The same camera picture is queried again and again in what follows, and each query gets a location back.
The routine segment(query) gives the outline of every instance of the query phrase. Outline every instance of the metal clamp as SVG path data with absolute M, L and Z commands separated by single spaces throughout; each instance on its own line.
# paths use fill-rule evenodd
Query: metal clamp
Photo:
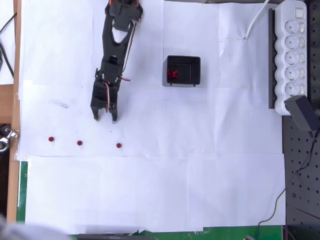
M 0 152 L 4 152 L 10 147 L 9 139 L 18 137 L 18 134 L 11 131 L 9 128 L 6 128 L 5 131 L 8 133 L 6 137 L 0 139 Z

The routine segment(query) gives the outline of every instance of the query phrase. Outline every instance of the black cable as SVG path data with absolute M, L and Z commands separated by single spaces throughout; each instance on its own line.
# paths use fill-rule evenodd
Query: black cable
M 312 146 L 311 146 L 311 150 L 310 150 L 310 152 L 308 153 L 308 155 L 306 156 L 306 158 L 305 158 L 304 162 L 302 163 L 301 167 L 292 174 L 290 180 L 289 180 L 288 183 L 285 185 L 283 191 L 282 191 L 282 192 L 280 193 L 280 195 L 276 198 L 276 200 L 275 200 L 275 205 L 274 205 L 274 211 L 273 211 L 272 216 L 269 217 L 267 220 L 263 220 L 263 221 L 261 221 L 261 222 L 258 223 L 257 229 L 256 229 L 256 234 L 255 234 L 255 239 L 258 239 L 260 224 L 270 221 L 270 220 L 274 217 L 274 215 L 276 214 L 277 202 L 278 202 L 279 198 L 281 197 L 281 195 L 284 194 L 284 192 L 286 191 L 286 189 L 287 189 L 288 185 L 290 184 L 290 182 L 291 182 L 292 178 L 294 177 L 294 175 L 297 174 L 300 170 L 303 170 L 303 169 L 305 169 L 306 167 L 309 166 L 309 163 L 307 163 L 306 166 L 304 166 L 304 164 L 306 163 L 306 161 L 307 161 L 307 159 L 308 159 L 309 156 L 310 156 L 309 162 L 311 161 L 312 151 L 314 150 L 314 146 L 315 146 L 315 142 L 316 142 L 316 138 L 317 138 L 318 134 L 319 134 L 319 129 L 317 129 L 316 132 L 315 132 L 315 135 L 314 135 L 314 138 L 313 138 L 313 142 L 312 142 Z
M 12 77 L 14 77 L 14 71 L 12 70 L 12 67 L 11 67 L 11 65 L 9 63 L 8 57 L 6 55 L 6 52 L 5 52 L 4 47 L 2 46 L 1 42 L 0 42 L 0 54 L 3 55 L 4 61 L 7 64 Z
M 15 16 L 17 16 L 17 13 L 15 13 L 15 14 L 9 19 L 9 21 L 6 22 L 6 24 L 3 26 L 3 28 L 1 28 L 0 34 L 1 34 L 1 32 L 5 29 L 5 27 L 11 22 L 11 20 L 15 18 Z
M 17 16 L 17 13 L 15 13 L 15 14 L 9 19 L 9 21 L 6 22 L 6 24 L 3 26 L 3 28 L 1 28 L 0 34 L 1 34 L 1 32 L 6 28 L 6 26 L 11 22 L 11 20 L 15 18 L 15 16 Z M 4 47 L 2 46 L 1 42 L 0 42 L 0 54 L 3 55 L 4 61 L 5 61 L 6 65 L 8 66 L 9 71 L 10 71 L 12 77 L 14 77 L 14 71 L 12 70 L 12 67 L 11 67 L 11 65 L 10 65 L 10 63 L 9 63 L 9 60 L 8 60 L 7 55 L 6 55 L 5 49 L 4 49 Z

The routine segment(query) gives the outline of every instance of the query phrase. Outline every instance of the power socket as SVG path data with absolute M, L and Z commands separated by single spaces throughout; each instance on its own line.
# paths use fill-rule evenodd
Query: power socket
M 290 115 L 285 100 L 307 96 L 307 6 L 303 1 L 285 0 L 275 8 L 274 31 L 277 36 L 274 77 L 277 97 L 274 108 L 280 115 Z

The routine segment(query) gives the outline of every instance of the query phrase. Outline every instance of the white cable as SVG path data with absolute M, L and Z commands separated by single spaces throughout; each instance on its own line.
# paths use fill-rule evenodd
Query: white cable
M 256 21 L 257 17 L 260 15 L 260 13 L 262 12 L 262 10 L 265 8 L 265 6 L 267 5 L 267 3 L 269 2 L 269 0 L 265 0 L 264 4 L 262 5 L 262 7 L 260 8 L 260 10 L 258 11 L 258 13 L 255 15 L 255 17 L 252 19 L 248 31 L 246 31 L 246 35 L 244 37 L 244 39 L 248 39 L 249 33 L 251 31 L 251 28 L 254 24 L 254 22 Z

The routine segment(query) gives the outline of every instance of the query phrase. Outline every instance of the wooden board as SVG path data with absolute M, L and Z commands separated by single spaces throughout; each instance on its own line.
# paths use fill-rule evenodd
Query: wooden board
M 20 36 L 21 36 L 21 0 L 13 0 L 13 9 L 17 13 L 15 18 L 15 60 L 14 60 L 14 77 L 12 87 L 12 118 L 11 129 L 20 133 L 20 101 L 18 99 L 19 90 L 19 65 L 20 65 Z M 19 180 L 19 162 L 15 161 L 18 149 L 19 138 L 11 139 L 9 179 L 8 179 L 8 201 L 6 219 L 8 222 L 16 222 L 17 203 L 18 203 L 18 180 Z

